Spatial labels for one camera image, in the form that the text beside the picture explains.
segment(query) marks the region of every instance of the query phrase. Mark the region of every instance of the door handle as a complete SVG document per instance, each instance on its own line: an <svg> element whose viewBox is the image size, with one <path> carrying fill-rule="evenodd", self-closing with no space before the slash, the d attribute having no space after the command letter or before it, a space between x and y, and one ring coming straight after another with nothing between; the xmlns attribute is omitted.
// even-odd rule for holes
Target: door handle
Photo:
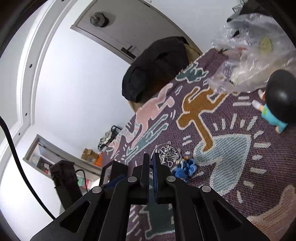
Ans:
<svg viewBox="0 0 296 241"><path fill-rule="evenodd" d="M121 52L125 53L128 57L130 57L131 59L135 59L136 56L133 55L129 50L132 48L133 46L131 45L128 49L125 48L121 48Z"/></svg>

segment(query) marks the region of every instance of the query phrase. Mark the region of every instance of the figurine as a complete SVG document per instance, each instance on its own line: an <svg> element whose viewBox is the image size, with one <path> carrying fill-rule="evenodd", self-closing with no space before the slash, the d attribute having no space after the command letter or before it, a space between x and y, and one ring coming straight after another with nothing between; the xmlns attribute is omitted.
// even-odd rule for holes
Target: figurine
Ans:
<svg viewBox="0 0 296 241"><path fill-rule="evenodd" d="M282 133L288 123L296 122L296 79L286 70L277 70L269 77L266 90L258 90L262 105L253 100L252 105L261 111L261 117L276 126L276 132Z"/></svg>
<svg viewBox="0 0 296 241"><path fill-rule="evenodd" d="M195 173L197 170L195 160L186 156L183 158L182 162L183 169L181 167L178 167L177 169L172 171L172 175L183 179L186 183L189 183L190 178L193 176L193 173Z"/></svg>

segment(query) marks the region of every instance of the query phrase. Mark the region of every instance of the light blue heart shape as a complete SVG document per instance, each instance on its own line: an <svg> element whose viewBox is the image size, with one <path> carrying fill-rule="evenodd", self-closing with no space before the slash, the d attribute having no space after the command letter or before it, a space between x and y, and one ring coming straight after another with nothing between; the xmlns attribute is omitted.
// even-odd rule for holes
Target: light blue heart shape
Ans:
<svg viewBox="0 0 296 241"><path fill-rule="evenodd" d="M220 195L225 195L238 183L251 146L251 135L228 134L213 137L213 147L203 152L201 141L194 149L197 165L216 163L210 177L210 186Z"/></svg>

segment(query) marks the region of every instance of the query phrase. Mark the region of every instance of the blue plush toy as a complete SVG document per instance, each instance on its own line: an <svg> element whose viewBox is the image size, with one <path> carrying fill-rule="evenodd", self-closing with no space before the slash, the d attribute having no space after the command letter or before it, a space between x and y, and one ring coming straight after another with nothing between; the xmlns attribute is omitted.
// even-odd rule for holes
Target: blue plush toy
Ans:
<svg viewBox="0 0 296 241"><path fill-rule="evenodd" d="M183 169L181 167L178 167L176 170L173 171L172 174L175 177L183 179L186 183L188 183L190 181L190 178L193 176L193 173L196 172L196 170L197 167L195 165L194 159L183 159Z"/></svg>
<svg viewBox="0 0 296 241"><path fill-rule="evenodd" d="M190 179L187 173L188 173L187 167L184 167L183 169L179 167L175 170L175 177L183 179L186 183L188 183Z"/></svg>

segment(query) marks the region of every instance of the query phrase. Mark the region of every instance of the orange object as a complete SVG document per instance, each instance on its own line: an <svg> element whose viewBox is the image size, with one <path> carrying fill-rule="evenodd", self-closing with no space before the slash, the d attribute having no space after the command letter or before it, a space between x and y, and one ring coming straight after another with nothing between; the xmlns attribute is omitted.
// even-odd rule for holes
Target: orange object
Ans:
<svg viewBox="0 0 296 241"><path fill-rule="evenodd" d="M97 161L94 163L95 165L102 167L103 164L103 153L101 155L99 155L99 158L97 159Z"/></svg>

